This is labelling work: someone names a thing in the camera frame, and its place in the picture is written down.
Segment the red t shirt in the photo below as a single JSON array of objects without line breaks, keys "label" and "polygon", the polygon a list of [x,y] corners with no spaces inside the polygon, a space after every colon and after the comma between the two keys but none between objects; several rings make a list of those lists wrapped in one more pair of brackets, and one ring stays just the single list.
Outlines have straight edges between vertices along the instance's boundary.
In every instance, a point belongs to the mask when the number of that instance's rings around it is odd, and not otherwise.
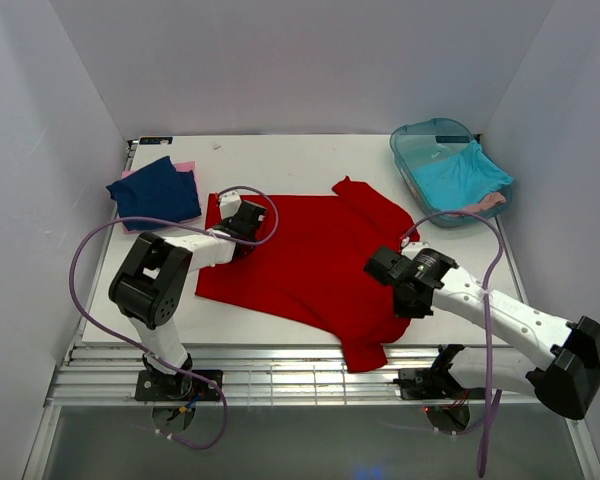
[{"label": "red t shirt", "polygon": [[276,195],[271,240],[244,258],[204,268],[199,297],[293,320],[333,334],[347,368],[386,365],[385,345],[409,327],[392,293],[364,271],[380,247],[397,249],[414,221],[369,184],[344,178],[321,195]]}]

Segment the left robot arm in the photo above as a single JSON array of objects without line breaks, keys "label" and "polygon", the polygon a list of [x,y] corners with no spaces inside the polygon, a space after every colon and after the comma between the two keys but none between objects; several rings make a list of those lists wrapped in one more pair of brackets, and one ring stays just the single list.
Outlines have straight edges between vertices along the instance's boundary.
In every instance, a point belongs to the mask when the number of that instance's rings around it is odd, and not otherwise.
[{"label": "left robot arm", "polygon": [[171,398],[191,389],[191,378],[181,372],[192,368],[192,359],[173,321],[187,276],[251,253],[267,214],[265,207],[239,195],[225,195],[219,207],[221,220],[203,233],[140,234],[109,287],[109,299],[148,349],[143,363],[149,378]]}]

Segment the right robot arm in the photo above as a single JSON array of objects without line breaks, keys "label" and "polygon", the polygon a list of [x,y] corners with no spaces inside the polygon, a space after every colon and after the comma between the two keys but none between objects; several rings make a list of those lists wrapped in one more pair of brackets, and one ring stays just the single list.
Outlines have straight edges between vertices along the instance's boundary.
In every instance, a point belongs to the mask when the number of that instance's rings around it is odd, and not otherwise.
[{"label": "right robot arm", "polygon": [[364,270],[391,288],[399,318],[424,319],[441,310],[504,341],[502,352],[461,344],[440,347],[430,367],[403,369],[396,384],[405,399],[456,398],[501,390],[536,398],[554,413],[581,420],[600,388],[600,323],[573,322],[488,290],[450,257],[424,246],[377,250]]}]

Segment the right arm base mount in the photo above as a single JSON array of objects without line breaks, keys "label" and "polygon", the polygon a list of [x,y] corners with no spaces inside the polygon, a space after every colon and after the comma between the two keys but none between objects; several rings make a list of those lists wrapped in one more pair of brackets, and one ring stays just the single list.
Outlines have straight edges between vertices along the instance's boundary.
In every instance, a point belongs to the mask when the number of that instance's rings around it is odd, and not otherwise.
[{"label": "right arm base mount", "polygon": [[403,400],[471,400],[484,399],[483,387],[462,387],[446,370],[431,368],[400,369],[393,379]]}]

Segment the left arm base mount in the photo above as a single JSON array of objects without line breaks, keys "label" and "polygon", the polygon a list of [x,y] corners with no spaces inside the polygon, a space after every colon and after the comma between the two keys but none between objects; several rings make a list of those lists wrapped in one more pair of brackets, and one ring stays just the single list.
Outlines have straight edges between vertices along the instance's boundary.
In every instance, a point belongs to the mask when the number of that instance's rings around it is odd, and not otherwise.
[{"label": "left arm base mount", "polygon": [[174,381],[160,380],[147,370],[141,370],[137,377],[134,399],[139,402],[181,402],[187,403],[197,398],[203,402],[218,402],[220,394],[208,382],[176,374]]}]

